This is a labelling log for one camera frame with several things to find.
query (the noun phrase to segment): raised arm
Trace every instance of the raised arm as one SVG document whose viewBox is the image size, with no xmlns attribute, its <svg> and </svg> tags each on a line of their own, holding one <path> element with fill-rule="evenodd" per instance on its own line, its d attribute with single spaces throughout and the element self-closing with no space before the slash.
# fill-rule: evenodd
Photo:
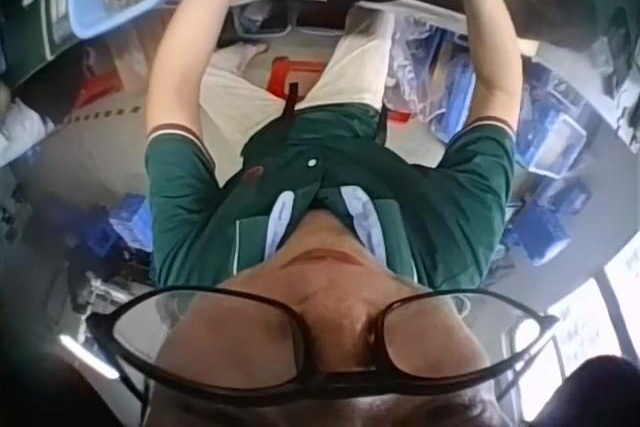
<svg viewBox="0 0 640 427">
<path fill-rule="evenodd" d="M 199 93 L 231 0 L 183 0 L 160 44 L 147 98 L 147 133 L 159 126 L 202 135 Z"/>
<path fill-rule="evenodd" d="M 522 98 L 522 59 L 503 0 L 463 0 L 477 75 L 467 125 L 493 121 L 515 132 Z"/>
</svg>

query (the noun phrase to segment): black eyeglasses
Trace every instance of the black eyeglasses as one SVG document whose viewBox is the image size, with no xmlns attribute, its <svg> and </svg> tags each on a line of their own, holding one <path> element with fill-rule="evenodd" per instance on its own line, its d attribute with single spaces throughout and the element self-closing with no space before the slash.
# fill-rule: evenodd
<svg viewBox="0 0 640 427">
<path fill-rule="evenodd" d="M 495 354 L 501 345 L 498 331 L 526 318 L 536 322 L 538 334 L 522 351 L 507 358 L 493 355 L 487 367 L 461 350 L 461 345 L 479 342 Z M 487 335 L 492 331 L 487 321 L 494 324 L 493 335 Z M 323 372 L 316 359 L 318 339 L 304 319 L 287 305 L 253 294 L 168 288 L 138 297 L 109 315 L 87 319 L 107 360 L 144 404 L 153 383 L 237 407 L 458 392 L 496 379 L 529 358 L 557 322 L 493 292 L 415 295 L 393 302 L 378 315 L 371 343 L 375 368 Z M 500 323 L 504 328 L 496 330 Z"/>
</svg>

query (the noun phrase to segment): floor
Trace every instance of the floor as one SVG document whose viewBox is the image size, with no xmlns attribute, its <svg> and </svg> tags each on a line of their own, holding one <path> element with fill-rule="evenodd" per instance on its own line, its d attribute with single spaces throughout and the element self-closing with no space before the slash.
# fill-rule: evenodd
<svg viewBox="0 0 640 427">
<path fill-rule="evenodd" d="M 327 61 L 337 38 L 294 33 L 274 39 L 270 49 L 249 65 L 245 77 L 264 87 L 273 58 Z M 203 116 L 204 140 L 221 182 L 240 167 L 216 125 Z M 74 113 L 70 122 L 42 146 L 37 182 L 81 205 L 113 205 L 128 192 L 146 193 L 144 171 L 145 106 L 143 98 L 124 93 Z M 390 126 L 388 146 L 412 163 L 435 165 L 443 145 L 420 122 Z"/>
</svg>

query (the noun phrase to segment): white cloth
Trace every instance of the white cloth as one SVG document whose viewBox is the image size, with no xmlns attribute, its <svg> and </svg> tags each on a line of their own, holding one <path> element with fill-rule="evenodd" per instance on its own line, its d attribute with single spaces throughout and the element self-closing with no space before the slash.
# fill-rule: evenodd
<svg viewBox="0 0 640 427">
<path fill-rule="evenodd" d="M 22 101 L 16 100 L 0 125 L 0 167 L 20 157 L 53 129 L 51 120 L 42 118 Z"/>
<path fill-rule="evenodd" d="M 381 108 L 394 28 L 395 15 L 354 8 L 322 77 L 296 109 L 353 102 Z M 253 134 L 282 115 L 285 101 L 230 72 L 233 53 L 231 47 L 213 55 L 200 104 L 239 155 Z"/>
</svg>

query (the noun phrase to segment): white pants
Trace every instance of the white pants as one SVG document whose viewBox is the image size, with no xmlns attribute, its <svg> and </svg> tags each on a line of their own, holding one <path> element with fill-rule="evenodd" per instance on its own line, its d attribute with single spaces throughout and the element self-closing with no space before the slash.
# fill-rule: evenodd
<svg viewBox="0 0 640 427">
<path fill-rule="evenodd" d="M 352 9 L 326 70 L 296 110 L 348 102 L 381 108 L 394 27 L 393 14 Z M 234 72 L 241 53 L 234 47 L 214 53 L 200 90 L 200 104 L 238 154 L 253 134 L 282 115 L 285 105 Z"/>
</svg>

